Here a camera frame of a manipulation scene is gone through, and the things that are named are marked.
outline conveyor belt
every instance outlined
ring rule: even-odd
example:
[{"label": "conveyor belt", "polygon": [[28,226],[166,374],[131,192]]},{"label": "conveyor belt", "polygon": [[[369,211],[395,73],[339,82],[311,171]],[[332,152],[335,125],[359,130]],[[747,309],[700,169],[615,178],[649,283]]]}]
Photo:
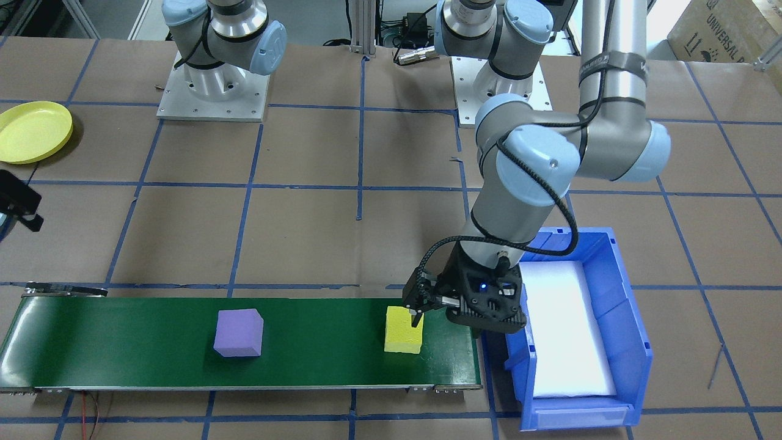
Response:
[{"label": "conveyor belt", "polygon": [[[383,351],[396,299],[68,298],[21,301],[0,391],[42,389],[480,388],[470,329],[426,317],[420,355]],[[217,311],[257,308],[259,358],[212,349]]]}]

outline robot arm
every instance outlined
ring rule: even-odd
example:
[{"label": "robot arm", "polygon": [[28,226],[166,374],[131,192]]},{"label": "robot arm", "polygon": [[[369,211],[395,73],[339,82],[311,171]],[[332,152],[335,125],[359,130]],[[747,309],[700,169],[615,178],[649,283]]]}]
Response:
[{"label": "robot arm", "polygon": [[[573,231],[565,249],[529,247],[554,206],[566,212],[561,199],[572,178],[641,182],[665,167],[670,137],[646,119],[645,15],[644,0],[586,0],[578,114],[533,110],[514,94],[494,96],[481,107],[475,140],[484,185],[461,235],[436,243],[403,289],[414,326],[421,313],[448,307],[455,323],[503,333],[523,328],[518,262],[525,251],[565,255],[575,248],[571,215],[565,216]],[[539,55],[534,48],[534,63]],[[434,277],[425,263],[448,242],[456,245]]]},{"label": "robot arm", "polygon": [[182,56],[175,66],[205,100],[228,98],[242,83],[236,67],[269,75],[285,53],[285,27],[263,0],[164,0],[163,18]]}]

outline black clamp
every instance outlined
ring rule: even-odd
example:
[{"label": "black clamp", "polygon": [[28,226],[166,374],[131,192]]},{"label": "black clamp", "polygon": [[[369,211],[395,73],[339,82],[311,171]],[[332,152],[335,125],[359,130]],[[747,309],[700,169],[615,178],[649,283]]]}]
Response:
[{"label": "black clamp", "polygon": [[647,81],[647,76],[649,75],[649,67],[643,56],[632,52],[603,52],[581,66],[581,69],[579,70],[579,86],[584,78],[591,74],[601,70],[611,69],[630,72],[644,80],[644,83]]},{"label": "black clamp", "polygon": [[41,203],[41,194],[36,193],[15,175],[0,170],[0,213],[19,220],[30,231],[38,232],[44,219],[35,214]]},{"label": "black clamp", "polygon": [[109,291],[92,287],[71,286],[69,284],[34,283],[24,286],[26,297],[105,297]]}]

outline metal mounting plate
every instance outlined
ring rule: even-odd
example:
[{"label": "metal mounting plate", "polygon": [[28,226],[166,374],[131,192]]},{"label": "metal mounting plate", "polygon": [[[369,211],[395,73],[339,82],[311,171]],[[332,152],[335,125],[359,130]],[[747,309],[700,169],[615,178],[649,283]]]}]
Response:
[{"label": "metal mounting plate", "polygon": [[[450,64],[454,76],[456,104],[459,109],[459,126],[475,127],[475,115],[486,100],[477,96],[473,84],[486,60],[454,56],[450,59]],[[535,67],[533,73],[533,93],[529,97],[529,105],[535,110],[553,110],[540,64]]]},{"label": "metal mounting plate", "polygon": [[245,81],[242,92],[235,94],[234,99],[205,101],[190,91],[185,69],[172,69],[157,117],[175,121],[263,122],[269,77],[247,72]]}]

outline cardboard box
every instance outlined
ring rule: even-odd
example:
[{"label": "cardboard box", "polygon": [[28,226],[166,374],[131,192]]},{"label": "cardboard box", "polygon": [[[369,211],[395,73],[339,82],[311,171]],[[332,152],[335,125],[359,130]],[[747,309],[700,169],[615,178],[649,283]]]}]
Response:
[{"label": "cardboard box", "polygon": [[[692,0],[668,34],[676,58],[752,63],[782,33],[782,0]],[[782,93],[782,63],[766,73]]]}]

